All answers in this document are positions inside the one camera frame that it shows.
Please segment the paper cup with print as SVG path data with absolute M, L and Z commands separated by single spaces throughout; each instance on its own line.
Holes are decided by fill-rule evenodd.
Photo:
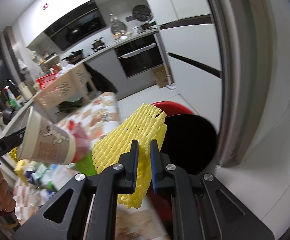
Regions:
M 25 133 L 17 150 L 18 159 L 61 165 L 73 161 L 74 136 L 40 115 L 32 106 L 26 111 L 21 127 L 25 128 Z

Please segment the yellow foam fruit net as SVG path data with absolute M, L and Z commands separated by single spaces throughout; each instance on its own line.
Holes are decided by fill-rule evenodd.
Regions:
M 105 168 L 118 163 L 120 156 L 130 151 L 133 140 L 138 141 L 136 188 L 132 195 L 119 194 L 117 202 L 126 208 L 140 208 L 151 179 L 150 142 L 156 140 L 161 148 L 167 125 L 167 114 L 160 108 L 143 103 L 120 126 L 99 140 L 92 150 L 94 168 L 100 174 Z

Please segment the black trash bin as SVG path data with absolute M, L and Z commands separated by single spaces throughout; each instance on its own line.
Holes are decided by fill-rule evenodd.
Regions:
M 200 174 L 217 152 L 218 135 L 214 126 L 193 114 L 168 116 L 165 124 L 167 130 L 160 152 L 188 174 Z

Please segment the black pan by sink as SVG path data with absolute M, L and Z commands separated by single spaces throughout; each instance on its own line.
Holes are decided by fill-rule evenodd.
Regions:
M 12 107 L 8 107 L 3 111 L 3 116 L 2 116 L 2 120 L 3 120 L 3 124 L 4 125 L 8 125 L 9 122 L 13 119 L 13 117 L 15 116 L 15 114 L 17 113 L 17 111 L 12 108 Z

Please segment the green spray bottle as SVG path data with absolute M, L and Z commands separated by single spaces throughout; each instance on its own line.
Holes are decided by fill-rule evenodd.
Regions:
M 21 108 L 21 105 L 17 102 L 16 97 L 11 92 L 9 86 L 5 86 L 4 90 L 7 92 L 11 107 L 13 107 L 15 110 L 19 110 Z

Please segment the green onions bunch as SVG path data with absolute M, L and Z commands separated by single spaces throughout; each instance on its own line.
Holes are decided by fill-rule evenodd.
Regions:
M 58 113 L 72 113 L 84 106 L 84 98 L 73 101 L 64 101 L 56 106 Z

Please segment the red plastic basket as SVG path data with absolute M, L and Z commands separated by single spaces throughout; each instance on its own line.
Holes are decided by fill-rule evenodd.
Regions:
M 45 89 L 46 87 L 48 87 L 51 83 L 53 83 L 57 78 L 57 74 L 56 73 L 52 73 L 52 74 L 48 74 L 45 76 L 42 76 L 40 78 L 37 79 L 37 83 L 39 85 L 40 89 Z

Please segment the red plastic bag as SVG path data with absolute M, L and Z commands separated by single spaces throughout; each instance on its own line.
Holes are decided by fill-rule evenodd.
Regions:
M 69 120 L 68 130 L 70 131 L 70 134 L 73 135 L 75 140 L 76 146 L 72 162 L 76 163 L 86 157 L 90 152 L 90 140 L 80 122 L 76 123 L 73 120 Z

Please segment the checkered patterned tablecloth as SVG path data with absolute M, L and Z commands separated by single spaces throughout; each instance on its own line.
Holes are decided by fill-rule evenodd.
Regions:
M 49 190 L 59 191 L 78 172 L 83 172 L 87 175 L 98 174 L 92 161 L 93 147 L 99 140 L 106 137 L 123 123 L 120 121 L 116 97 L 112 92 L 101 94 L 91 103 L 68 115 L 57 126 L 70 133 L 68 130 L 69 120 L 73 120 L 76 123 L 80 122 L 90 140 L 91 151 L 83 160 L 69 165 L 49 165 L 28 160 L 18 161 L 14 170 L 19 176 L 23 176 L 25 171 L 37 171 L 39 173 L 37 178 L 42 184 L 40 190 L 30 190 L 30 185 L 24 178 L 19 179 L 16 183 L 14 193 L 19 197 L 17 199 L 17 207 L 22 212 L 20 218 L 23 223 L 38 209 L 38 204 L 35 204 L 33 208 L 30 207 L 31 196 L 37 196 Z M 20 197 L 21 193 L 27 193 L 28 196 Z

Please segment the beige perforated plastic chair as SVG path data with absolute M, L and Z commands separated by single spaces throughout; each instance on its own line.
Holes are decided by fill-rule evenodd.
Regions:
M 48 111 L 60 103 L 69 100 L 73 96 L 80 94 L 84 102 L 89 102 L 89 92 L 87 84 L 92 91 L 97 92 L 91 75 L 86 70 L 83 63 L 74 65 L 63 75 L 56 78 L 46 88 L 41 90 L 34 98 L 35 103 L 39 104 L 42 109 Z

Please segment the black garment on chair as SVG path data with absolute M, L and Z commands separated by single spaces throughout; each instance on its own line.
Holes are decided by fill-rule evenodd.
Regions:
M 84 63 L 84 66 L 89 72 L 91 80 L 99 92 L 113 92 L 115 94 L 118 92 L 117 88 L 105 76 L 91 68 L 86 63 Z

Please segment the black wok on stove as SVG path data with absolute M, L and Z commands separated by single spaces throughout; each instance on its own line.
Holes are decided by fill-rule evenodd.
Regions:
M 69 56 L 66 56 L 62 61 L 66 61 L 68 64 L 76 64 L 83 58 L 83 50 L 72 51 Z

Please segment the red plastic stool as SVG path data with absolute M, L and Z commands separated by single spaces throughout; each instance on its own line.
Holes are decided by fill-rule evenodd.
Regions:
M 189 108 L 172 101 L 159 101 L 152 103 L 153 106 L 161 109 L 167 116 L 179 115 L 179 114 L 194 114 Z

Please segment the black pot on stove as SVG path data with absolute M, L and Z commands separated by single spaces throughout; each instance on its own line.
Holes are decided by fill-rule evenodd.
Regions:
M 98 52 L 106 47 L 105 42 L 103 41 L 103 38 L 100 37 L 99 39 L 94 40 L 92 44 L 92 50 L 94 52 Z

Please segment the cardboard box on floor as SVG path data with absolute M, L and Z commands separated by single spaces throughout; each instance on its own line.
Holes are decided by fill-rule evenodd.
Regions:
M 159 88 L 172 84 L 172 78 L 167 74 L 164 65 L 157 66 L 152 70 L 155 83 Z

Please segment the black range hood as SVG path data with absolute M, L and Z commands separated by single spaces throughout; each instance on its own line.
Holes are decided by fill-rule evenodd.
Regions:
M 44 33 L 64 51 L 105 27 L 106 23 L 96 2 L 90 0 L 62 16 Z

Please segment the black built-in oven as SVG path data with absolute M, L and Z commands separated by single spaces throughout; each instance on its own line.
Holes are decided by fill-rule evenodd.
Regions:
M 154 34 L 130 41 L 115 48 L 114 51 L 127 77 L 163 64 Z

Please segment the round decorative plate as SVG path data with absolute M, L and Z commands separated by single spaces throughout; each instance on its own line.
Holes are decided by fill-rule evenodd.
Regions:
M 114 21 L 111 24 L 110 30 L 113 35 L 120 34 L 124 35 L 127 32 L 127 26 L 121 21 Z

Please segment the white mop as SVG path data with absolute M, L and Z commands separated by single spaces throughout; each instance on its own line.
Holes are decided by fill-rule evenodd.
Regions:
M 159 44 L 159 50 L 160 50 L 160 54 L 161 54 L 162 61 L 163 61 L 163 64 L 164 64 L 166 77 L 167 77 L 167 80 L 168 80 L 168 85 L 166 85 L 166 87 L 169 90 L 175 90 L 176 89 L 176 85 L 175 85 L 175 82 L 174 82 L 172 71 L 170 69 L 170 64 L 169 64 L 169 60 L 168 60 L 168 53 L 165 50 L 165 46 L 163 44 L 163 40 L 162 40 L 162 37 L 160 35 L 159 30 L 155 33 L 155 39 L 156 39 L 156 41 Z

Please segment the black cake mould pan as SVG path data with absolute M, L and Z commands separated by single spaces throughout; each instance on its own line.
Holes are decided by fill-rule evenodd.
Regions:
M 143 4 L 136 5 L 132 9 L 132 15 L 125 18 L 127 22 L 137 20 L 139 22 L 150 22 L 153 19 L 153 14 L 149 7 Z

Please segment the white refrigerator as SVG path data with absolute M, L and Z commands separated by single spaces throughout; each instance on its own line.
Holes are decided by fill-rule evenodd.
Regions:
M 221 56 L 208 0 L 147 0 L 159 26 L 178 93 L 220 128 Z

